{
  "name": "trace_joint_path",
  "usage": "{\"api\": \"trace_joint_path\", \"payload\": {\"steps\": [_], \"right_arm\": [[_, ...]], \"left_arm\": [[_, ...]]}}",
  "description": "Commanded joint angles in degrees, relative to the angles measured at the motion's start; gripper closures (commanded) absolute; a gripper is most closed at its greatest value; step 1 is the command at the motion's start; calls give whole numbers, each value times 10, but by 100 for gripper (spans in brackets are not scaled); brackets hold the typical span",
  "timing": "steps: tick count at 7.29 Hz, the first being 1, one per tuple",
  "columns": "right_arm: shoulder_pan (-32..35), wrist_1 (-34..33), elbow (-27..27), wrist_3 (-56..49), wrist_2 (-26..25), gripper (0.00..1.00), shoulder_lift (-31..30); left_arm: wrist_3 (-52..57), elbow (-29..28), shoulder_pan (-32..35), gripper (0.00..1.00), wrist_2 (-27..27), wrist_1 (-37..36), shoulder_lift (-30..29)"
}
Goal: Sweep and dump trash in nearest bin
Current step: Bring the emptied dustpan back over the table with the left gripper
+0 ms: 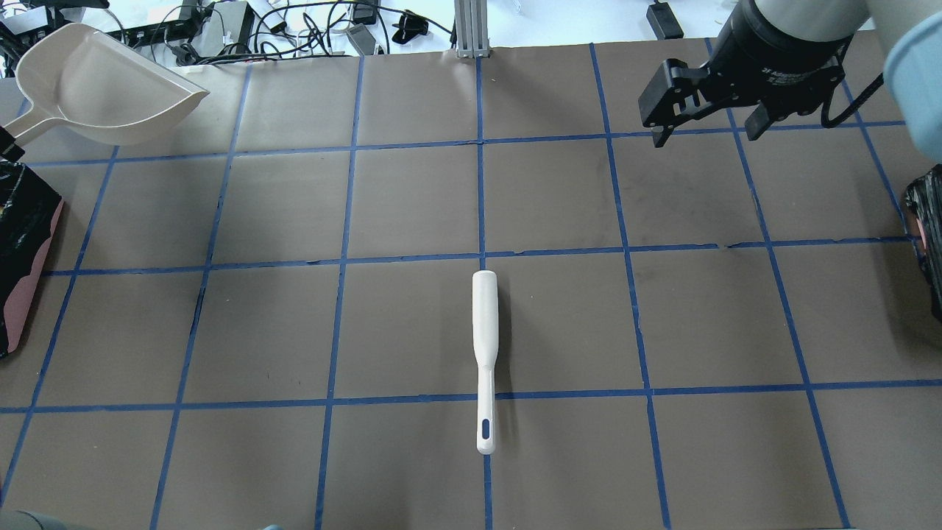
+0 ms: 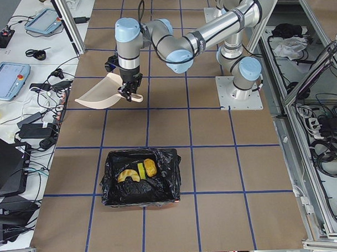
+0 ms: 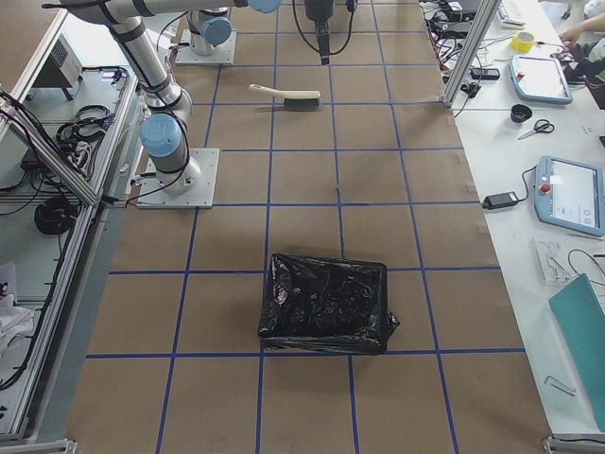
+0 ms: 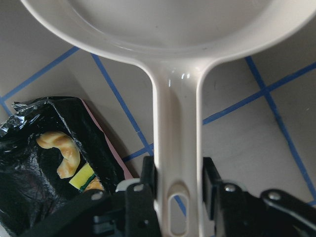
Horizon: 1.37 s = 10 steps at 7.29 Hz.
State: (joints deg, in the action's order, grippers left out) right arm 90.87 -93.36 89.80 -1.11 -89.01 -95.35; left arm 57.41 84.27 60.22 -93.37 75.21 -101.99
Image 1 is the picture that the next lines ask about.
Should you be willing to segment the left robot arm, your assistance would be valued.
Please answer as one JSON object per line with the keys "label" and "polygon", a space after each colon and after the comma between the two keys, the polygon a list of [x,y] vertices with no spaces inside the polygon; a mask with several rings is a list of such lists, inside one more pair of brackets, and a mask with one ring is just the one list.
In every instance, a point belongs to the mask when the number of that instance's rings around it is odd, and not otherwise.
{"label": "left robot arm", "polygon": [[30,511],[2,510],[1,529],[90,529]]}

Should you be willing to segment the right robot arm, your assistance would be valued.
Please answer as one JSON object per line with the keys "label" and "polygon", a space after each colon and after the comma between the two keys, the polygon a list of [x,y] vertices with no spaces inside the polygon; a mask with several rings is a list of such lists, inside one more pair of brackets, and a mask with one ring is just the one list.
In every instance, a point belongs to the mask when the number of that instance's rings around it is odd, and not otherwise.
{"label": "right robot arm", "polygon": [[756,140],[830,104],[846,75],[843,53],[872,21],[885,52],[876,84],[898,105],[916,149],[939,162],[940,10],[938,1],[740,1],[706,63],[663,61],[640,94],[640,121],[663,147],[688,121],[751,107],[745,130]]}

